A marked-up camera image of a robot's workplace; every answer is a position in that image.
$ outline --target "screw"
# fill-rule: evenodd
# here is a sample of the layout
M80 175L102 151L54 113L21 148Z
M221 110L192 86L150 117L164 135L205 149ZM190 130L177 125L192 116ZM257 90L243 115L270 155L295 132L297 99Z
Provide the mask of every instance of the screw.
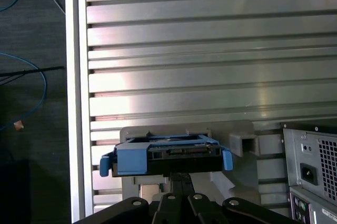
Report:
M238 206L238 205L239 205L239 202L238 202L237 200L231 200L231 201L230 201L230 204L231 204L232 206Z
M200 194L196 194L193 196L194 199L202 199L202 196Z

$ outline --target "aluminum extrusion panel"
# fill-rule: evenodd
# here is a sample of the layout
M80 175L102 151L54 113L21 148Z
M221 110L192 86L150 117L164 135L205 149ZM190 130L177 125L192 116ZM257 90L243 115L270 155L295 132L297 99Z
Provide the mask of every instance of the aluminum extrusion panel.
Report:
M68 58L80 71L69 72L70 125L80 120L82 131L71 151L83 154L74 171L83 185L73 188L84 188L86 215L100 190L121 188L96 175L92 150L117 144L125 126L337 114L337 0L78 0L72 9Z

